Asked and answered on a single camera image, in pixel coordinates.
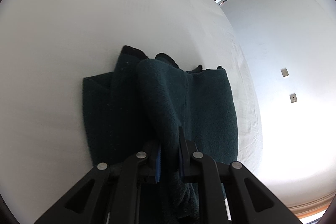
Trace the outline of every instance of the white bed sheet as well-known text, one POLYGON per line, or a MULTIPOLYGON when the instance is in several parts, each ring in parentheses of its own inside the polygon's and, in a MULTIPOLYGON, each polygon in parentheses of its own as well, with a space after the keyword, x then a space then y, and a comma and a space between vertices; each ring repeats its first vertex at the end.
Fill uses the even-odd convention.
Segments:
POLYGON ((3 0, 0 192, 32 224, 91 168, 82 79, 113 70, 123 45, 169 54, 183 70, 226 69, 238 160, 257 172, 258 102, 232 27, 213 0, 3 0))

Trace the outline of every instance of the towel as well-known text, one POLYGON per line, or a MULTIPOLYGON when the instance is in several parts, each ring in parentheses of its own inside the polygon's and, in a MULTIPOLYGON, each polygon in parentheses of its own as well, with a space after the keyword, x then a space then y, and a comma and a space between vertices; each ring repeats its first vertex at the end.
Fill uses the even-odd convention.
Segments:
POLYGON ((84 78, 83 119, 93 164, 115 164, 162 143, 161 181, 142 187, 139 223, 197 223, 196 184, 178 174, 179 127, 215 161, 237 160, 238 130, 222 67, 183 71, 164 53, 155 59, 124 46, 113 72, 84 78))

